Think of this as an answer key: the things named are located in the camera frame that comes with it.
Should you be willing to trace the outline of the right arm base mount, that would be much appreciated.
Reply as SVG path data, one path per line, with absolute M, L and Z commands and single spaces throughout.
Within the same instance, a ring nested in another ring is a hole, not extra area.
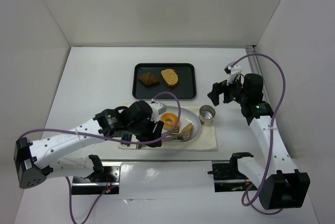
M 246 176 L 233 173 L 228 162 L 212 163 L 211 171 L 207 174 L 213 177 L 216 193 L 242 192 L 251 185 L 251 181 Z

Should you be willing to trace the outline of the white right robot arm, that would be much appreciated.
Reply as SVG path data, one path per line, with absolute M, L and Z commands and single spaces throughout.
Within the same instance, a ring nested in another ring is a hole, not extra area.
M 208 93 L 214 106 L 236 102 L 248 126 L 256 136 L 269 165 L 261 166 L 249 152 L 233 153 L 224 170 L 213 170 L 214 176 L 247 178 L 259 190 L 259 201 L 266 210 L 300 208 L 310 185 L 306 172 L 300 172 L 289 156 L 274 119 L 269 103 L 263 100 L 263 78 L 247 74 L 244 78 L 214 83 Z

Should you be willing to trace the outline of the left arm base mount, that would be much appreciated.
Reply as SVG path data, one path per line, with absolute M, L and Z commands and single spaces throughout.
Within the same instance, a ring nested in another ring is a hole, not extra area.
M 119 194 L 121 162 L 102 162 L 104 173 L 95 181 L 74 176 L 72 179 L 71 195 L 105 195 Z

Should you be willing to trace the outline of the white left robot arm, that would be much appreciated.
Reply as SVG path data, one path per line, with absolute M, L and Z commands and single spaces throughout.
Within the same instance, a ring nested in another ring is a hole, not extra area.
M 15 143 L 14 162 L 19 187 L 28 189 L 48 178 L 77 176 L 95 182 L 105 174 L 99 156 L 67 156 L 82 148 L 131 134 L 146 145 L 161 146 L 163 122 L 160 116 L 166 105 L 143 100 L 130 106 L 105 109 L 80 126 L 49 138 L 30 141 L 26 136 Z

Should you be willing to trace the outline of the small bread loaf half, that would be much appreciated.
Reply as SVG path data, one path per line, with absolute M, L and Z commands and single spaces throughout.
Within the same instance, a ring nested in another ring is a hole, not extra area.
M 189 123 L 186 125 L 180 132 L 180 140 L 181 141 L 188 141 L 190 137 L 192 136 L 193 131 L 193 124 Z

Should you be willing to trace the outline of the metal tongs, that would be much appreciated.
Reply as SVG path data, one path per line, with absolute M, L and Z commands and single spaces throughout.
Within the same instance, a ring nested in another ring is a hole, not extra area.
M 180 132 L 181 132 L 181 129 L 179 126 L 177 126 L 172 132 L 170 132 L 168 134 L 168 132 L 164 132 L 162 134 L 162 137 L 163 137 L 163 140 L 180 140 Z M 163 140 L 160 140 L 158 142 L 155 142 L 155 143 L 152 143 L 152 144 L 147 144 L 148 147 L 160 147 L 161 144 L 162 144 L 162 141 Z

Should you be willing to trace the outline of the orange glazed donut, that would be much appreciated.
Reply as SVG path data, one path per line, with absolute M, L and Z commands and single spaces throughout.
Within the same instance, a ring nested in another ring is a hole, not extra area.
M 164 123 L 163 129 L 170 131 L 177 123 L 177 115 L 173 113 L 164 113 L 160 120 Z

